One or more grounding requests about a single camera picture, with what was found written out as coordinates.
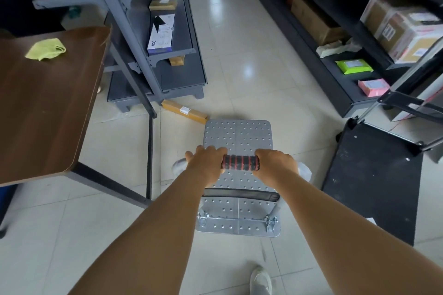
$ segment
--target red and black handle grip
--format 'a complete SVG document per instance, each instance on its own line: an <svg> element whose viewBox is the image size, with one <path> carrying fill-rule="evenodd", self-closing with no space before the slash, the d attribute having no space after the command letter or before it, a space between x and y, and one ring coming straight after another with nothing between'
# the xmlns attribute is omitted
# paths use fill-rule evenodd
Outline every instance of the red and black handle grip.
<svg viewBox="0 0 443 295"><path fill-rule="evenodd" d="M258 156L224 155L222 169L256 171L260 169Z"/></svg>

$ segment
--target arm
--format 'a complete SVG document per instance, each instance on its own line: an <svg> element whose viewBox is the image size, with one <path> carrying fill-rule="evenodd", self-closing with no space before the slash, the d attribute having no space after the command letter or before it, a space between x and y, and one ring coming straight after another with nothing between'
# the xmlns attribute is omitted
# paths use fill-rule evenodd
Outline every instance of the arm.
<svg viewBox="0 0 443 295"><path fill-rule="evenodd" d="M303 180L290 155L256 155L254 175L285 199L336 295L443 294L439 266Z"/></svg>
<svg viewBox="0 0 443 295"><path fill-rule="evenodd" d="M220 177L226 148L195 155L188 167L89 267L69 295L178 294L205 187Z"/></svg>

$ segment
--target pink package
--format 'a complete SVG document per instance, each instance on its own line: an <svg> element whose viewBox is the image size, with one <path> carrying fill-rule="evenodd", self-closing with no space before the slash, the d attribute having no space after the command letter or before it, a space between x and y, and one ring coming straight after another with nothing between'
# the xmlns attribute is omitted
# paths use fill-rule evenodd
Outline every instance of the pink package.
<svg viewBox="0 0 443 295"><path fill-rule="evenodd" d="M371 81L358 81L358 86L368 97L381 96L389 90L389 84L382 78Z"/></svg>

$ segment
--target hand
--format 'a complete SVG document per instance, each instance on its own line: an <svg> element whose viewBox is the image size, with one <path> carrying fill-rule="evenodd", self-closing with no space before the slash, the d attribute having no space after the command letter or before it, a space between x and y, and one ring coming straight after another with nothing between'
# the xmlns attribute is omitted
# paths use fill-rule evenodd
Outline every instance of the hand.
<svg viewBox="0 0 443 295"><path fill-rule="evenodd" d="M271 188L277 190L278 176L284 171L292 171L297 175L299 173L297 162L289 154L271 149L257 149L255 155L260 160L260 169L253 174Z"/></svg>
<svg viewBox="0 0 443 295"><path fill-rule="evenodd" d="M224 172L222 167L223 156L228 153L226 147L215 149L214 146L204 148L203 146L197 146L195 154L187 151L185 158L188 161L187 171L193 171L197 175L201 175L205 184L205 187L212 186L219 179L220 175Z"/></svg>

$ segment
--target forearm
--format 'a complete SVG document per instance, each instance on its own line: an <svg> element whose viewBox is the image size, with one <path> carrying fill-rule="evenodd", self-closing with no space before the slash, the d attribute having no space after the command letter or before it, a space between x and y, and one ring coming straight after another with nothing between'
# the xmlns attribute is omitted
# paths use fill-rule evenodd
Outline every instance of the forearm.
<svg viewBox="0 0 443 295"><path fill-rule="evenodd" d="M409 245L283 171L288 203L335 294L443 293L443 272Z"/></svg>
<svg viewBox="0 0 443 295"><path fill-rule="evenodd" d="M70 295L178 294L204 178L184 171L92 264Z"/></svg>

